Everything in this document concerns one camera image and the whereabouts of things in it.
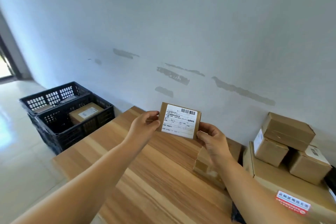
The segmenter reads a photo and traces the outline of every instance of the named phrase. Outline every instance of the barcode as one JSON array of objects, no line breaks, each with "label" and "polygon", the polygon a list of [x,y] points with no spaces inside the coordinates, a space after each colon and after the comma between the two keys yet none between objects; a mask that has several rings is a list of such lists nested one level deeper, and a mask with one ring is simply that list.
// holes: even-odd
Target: barcode
[{"label": "barcode", "polygon": [[313,148],[310,148],[311,149],[311,152],[315,155],[315,156],[318,156],[317,152],[313,149]]},{"label": "barcode", "polygon": [[183,108],[181,109],[181,112],[184,112],[184,113],[187,113],[187,114],[191,114],[191,115],[195,115],[194,111],[183,109]]}]

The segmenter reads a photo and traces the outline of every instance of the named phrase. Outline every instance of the left arm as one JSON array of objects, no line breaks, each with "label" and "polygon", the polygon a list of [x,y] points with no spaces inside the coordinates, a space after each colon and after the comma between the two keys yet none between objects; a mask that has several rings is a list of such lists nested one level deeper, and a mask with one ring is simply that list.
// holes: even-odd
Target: left arm
[{"label": "left arm", "polygon": [[158,111],[137,117],[124,141],[12,224],[90,223],[126,168],[160,125]]}]

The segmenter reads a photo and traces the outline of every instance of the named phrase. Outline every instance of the forearm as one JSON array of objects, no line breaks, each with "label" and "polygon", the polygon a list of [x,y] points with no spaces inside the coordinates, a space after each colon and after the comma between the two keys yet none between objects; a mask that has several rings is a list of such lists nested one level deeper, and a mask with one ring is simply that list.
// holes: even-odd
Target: forearm
[{"label": "forearm", "polygon": [[141,149],[127,143],[116,146],[14,223],[90,223]]},{"label": "forearm", "polygon": [[298,223],[288,209],[271,197],[233,158],[222,162],[219,174],[247,224]]}]

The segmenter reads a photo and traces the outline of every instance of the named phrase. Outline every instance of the right arm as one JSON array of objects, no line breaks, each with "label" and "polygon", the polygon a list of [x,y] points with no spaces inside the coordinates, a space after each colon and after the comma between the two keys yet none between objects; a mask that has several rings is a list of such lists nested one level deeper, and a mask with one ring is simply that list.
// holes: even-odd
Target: right arm
[{"label": "right arm", "polygon": [[226,137],[218,128],[201,122],[199,129],[198,141],[207,148],[213,165],[247,224],[300,224],[234,160]]}]

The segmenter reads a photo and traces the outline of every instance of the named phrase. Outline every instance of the table top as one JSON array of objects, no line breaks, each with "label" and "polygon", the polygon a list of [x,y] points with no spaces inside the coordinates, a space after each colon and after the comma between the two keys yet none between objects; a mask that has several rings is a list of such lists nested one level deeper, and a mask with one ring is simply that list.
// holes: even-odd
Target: table top
[{"label": "table top", "polygon": [[[144,111],[132,107],[54,158],[71,180],[118,145]],[[155,132],[100,209],[107,223],[230,223],[227,191],[193,171],[200,145]]]}]

